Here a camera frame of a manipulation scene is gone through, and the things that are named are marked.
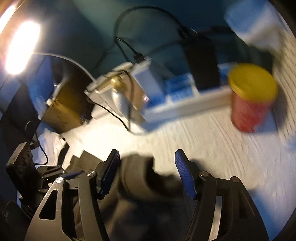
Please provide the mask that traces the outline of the white power strip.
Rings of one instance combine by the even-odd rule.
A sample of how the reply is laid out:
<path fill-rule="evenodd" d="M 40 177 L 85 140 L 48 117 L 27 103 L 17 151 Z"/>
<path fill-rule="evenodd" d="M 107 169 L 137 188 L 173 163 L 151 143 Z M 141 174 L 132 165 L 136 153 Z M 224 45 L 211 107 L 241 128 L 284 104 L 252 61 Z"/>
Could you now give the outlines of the white power strip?
<path fill-rule="evenodd" d="M 159 123 L 230 103 L 231 89 L 223 79 L 219 87 L 199 91 L 191 73 L 186 73 L 164 81 L 164 90 L 164 104 L 142 110 L 144 123 Z"/>

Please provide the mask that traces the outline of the cream ceramic mug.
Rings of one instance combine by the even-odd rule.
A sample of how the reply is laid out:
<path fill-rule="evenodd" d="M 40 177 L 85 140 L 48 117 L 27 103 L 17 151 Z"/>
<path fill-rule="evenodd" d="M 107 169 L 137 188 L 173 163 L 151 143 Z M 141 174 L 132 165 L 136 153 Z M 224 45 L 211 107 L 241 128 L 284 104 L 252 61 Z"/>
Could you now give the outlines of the cream ceramic mug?
<path fill-rule="evenodd" d="M 85 94 L 96 104 L 109 107 L 116 114 L 129 118 L 133 123 L 145 121 L 144 92 L 131 74 L 133 64 L 120 64 L 105 75 L 101 75 L 85 89 Z"/>

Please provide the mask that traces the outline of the red can yellow lid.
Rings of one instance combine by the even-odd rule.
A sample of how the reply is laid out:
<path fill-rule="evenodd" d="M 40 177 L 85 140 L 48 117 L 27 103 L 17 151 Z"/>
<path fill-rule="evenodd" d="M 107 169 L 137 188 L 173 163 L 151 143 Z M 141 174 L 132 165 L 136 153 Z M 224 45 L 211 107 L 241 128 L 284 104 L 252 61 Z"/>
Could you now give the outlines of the red can yellow lid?
<path fill-rule="evenodd" d="M 228 73 L 228 83 L 232 123 L 242 132 L 255 132 L 278 96 L 278 84 L 267 70 L 249 63 L 235 65 Z"/>

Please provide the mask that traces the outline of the black power adapter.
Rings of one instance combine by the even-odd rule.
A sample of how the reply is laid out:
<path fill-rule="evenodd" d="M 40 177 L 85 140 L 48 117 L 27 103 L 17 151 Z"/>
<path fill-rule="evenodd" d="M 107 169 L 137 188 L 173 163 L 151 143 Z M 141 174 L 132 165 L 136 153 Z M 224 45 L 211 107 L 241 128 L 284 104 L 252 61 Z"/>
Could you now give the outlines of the black power adapter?
<path fill-rule="evenodd" d="M 203 34 L 184 34 L 182 48 L 197 90 L 220 86 L 216 49 L 211 39 Z"/>

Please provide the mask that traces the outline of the white desk lamp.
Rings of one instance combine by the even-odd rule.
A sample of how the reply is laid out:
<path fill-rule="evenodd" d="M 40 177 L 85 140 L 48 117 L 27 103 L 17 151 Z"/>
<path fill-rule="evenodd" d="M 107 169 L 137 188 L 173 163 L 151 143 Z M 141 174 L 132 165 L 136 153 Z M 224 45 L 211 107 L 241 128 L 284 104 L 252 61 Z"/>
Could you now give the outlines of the white desk lamp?
<path fill-rule="evenodd" d="M 32 55 L 44 55 L 67 60 L 80 68 L 92 81 L 96 80 L 85 67 L 71 58 L 54 53 L 36 52 L 35 48 L 40 33 L 40 25 L 33 21 L 25 21 L 17 27 L 6 52 L 4 66 L 9 75 L 21 74 L 27 67 Z"/>

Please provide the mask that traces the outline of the brown cardboard box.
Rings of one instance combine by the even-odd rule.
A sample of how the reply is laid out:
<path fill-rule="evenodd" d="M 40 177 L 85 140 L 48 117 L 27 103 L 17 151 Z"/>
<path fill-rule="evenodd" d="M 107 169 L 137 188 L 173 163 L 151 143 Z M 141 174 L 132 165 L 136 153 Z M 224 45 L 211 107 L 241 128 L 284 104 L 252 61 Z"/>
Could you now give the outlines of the brown cardboard box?
<path fill-rule="evenodd" d="M 83 119 L 88 118 L 93 109 L 93 104 L 87 101 L 84 93 L 89 83 L 87 77 L 64 78 L 41 121 L 57 133 L 65 133 L 83 125 Z"/>

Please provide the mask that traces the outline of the white charger block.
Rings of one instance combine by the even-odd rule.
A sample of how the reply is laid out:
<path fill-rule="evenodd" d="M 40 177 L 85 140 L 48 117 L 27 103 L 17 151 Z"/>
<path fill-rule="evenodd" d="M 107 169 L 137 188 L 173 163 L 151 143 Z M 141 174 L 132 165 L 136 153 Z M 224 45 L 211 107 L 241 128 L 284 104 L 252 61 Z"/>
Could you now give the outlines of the white charger block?
<path fill-rule="evenodd" d="M 164 80 L 156 70 L 152 58 L 144 57 L 142 61 L 135 63 L 131 74 L 144 92 L 145 108 L 152 108 L 166 102 Z"/>

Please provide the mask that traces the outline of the white garment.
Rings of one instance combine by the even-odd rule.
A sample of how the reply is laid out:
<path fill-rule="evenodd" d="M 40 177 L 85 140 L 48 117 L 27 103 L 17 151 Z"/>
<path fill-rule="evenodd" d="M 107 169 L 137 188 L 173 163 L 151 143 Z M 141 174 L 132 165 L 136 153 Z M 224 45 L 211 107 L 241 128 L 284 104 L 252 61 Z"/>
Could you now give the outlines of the white garment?
<path fill-rule="evenodd" d="M 58 157 L 61 150 L 65 147 L 66 141 L 61 138 L 61 136 L 45 128 L 44 132 L 38 137 L 41 147 L 45 151 L 48 157 L 47 166 L 56 166 L 58 164 Z M 46 156 L 40 147 L 32 150 L 33 162 L 37 163 L 36 168 L 39 168 L 42 164 L 46 162 Z"/>

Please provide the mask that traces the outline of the white cloth in basket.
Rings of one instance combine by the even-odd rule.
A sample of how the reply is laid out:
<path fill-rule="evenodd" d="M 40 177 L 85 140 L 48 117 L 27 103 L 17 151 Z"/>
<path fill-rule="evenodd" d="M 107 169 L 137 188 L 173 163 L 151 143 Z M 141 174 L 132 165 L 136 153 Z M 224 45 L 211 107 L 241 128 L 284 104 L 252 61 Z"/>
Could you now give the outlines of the white cloth in basket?
<path fill-rule="evenodd" d="M 285 25 L 269 1 L 238 1 L 226 9 L 224 20 L 245 44 L 280 53 Z"/>

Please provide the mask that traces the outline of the dark olive t-shirt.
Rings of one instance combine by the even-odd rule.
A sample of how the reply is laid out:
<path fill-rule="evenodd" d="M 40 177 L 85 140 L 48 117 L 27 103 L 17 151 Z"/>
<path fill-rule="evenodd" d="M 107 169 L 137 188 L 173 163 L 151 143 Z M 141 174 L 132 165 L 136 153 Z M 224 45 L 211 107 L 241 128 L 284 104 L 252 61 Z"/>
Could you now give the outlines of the dark olive t-shirt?
<path fill-rule="evenodd" d="M 195 202 L 175 175 L 154 171 L 154 158 L 121 159 L 109 194 L 98 201 L 110 240 L 184 240 Z"/>

